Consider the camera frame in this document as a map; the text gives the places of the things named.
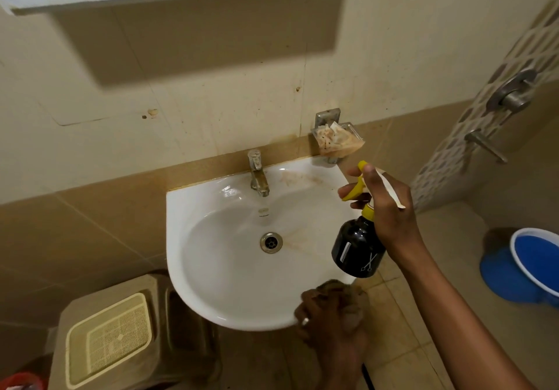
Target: person's left hand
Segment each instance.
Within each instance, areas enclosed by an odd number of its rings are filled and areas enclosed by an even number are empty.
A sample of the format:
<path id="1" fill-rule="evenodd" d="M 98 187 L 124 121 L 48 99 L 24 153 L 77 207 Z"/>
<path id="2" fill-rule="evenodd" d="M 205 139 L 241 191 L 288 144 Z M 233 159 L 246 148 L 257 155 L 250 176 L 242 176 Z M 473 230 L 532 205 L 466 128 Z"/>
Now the person's left hand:
<path id="1" fill-rule="evenodd" d="M 301 295 L 303 302 L 295 309 L 297 334 L 315 349 L 323 380 L 355 388 L 367 350 L 367 333 L 362 326 L 351 333 L 344 331 L 339 296 L 330 295 L 321 308 L 314 300 L 317 294 L 316 290 L 309 290 Z M 309 320 L 303 326 L 305 318 Z"/>

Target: sink drain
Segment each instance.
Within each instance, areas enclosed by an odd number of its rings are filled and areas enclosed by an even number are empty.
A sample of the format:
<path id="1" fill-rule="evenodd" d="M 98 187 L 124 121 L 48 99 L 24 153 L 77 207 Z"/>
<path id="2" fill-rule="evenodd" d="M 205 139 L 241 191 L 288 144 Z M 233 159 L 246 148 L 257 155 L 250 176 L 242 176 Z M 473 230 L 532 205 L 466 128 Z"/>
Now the sink drain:
<path id="1" fill-rule="evenodd" d="M 260 248 L 266 253 L 276 253 L 283 245 L 283 239 L 276 232 L 267 232 L 260 238 Z"/>

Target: sink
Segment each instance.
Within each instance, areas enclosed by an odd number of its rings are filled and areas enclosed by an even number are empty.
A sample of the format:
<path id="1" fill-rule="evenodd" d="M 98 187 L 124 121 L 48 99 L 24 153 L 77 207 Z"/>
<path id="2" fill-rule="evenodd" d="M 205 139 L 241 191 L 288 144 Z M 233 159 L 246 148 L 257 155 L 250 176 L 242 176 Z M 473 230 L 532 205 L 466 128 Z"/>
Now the sink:
<path id="1" fill-rule="evenodd" d="M 167 263 L 184 302 L 216 324 L 263 331 L 295 323 L 300 294 L 328 279 L 351 283 L 332 260 L 342 224 L 359 212 L 340 201 L 336 165 L 304 158 L 264 169 L 268 197 L 250 173 L 167 193 Z M 273 254 L 265 246 L 283 245 Z"/>

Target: black spray bottle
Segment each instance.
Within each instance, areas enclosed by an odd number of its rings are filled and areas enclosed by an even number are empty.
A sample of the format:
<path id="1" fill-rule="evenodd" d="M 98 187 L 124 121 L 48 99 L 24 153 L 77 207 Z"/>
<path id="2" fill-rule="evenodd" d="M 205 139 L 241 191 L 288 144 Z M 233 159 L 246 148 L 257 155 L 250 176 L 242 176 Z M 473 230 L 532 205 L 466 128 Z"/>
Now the black spray bottle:
<path id="1" fill-rule="evenodd" d="M 363 171 L 365 161 L 359 162 L 359 169 Z M 352 200 L 367 189 L 361 175 L 353 190 L 342 200 Z M 372 276 L 386 252 L 374 230 L 374 209 L 367 203 L 357 219 L 347 221 L 340 228 L 334 247 L 332 259 L 338 267 L 356 278 Z"/>

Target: blue bucket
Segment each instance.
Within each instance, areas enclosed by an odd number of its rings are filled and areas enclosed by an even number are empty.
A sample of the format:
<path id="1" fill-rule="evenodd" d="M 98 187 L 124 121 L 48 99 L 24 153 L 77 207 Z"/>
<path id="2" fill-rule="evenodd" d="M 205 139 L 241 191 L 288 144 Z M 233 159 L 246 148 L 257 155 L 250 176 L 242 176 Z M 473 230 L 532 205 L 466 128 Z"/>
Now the blue bucket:
<path id="1" fill-rule="evenodd" d="M 487 286 L 511 302 L 549 303 L 559 308 L 559 236 L 522 228 L 510 246 L 489 253 L 480 263 Z"/>

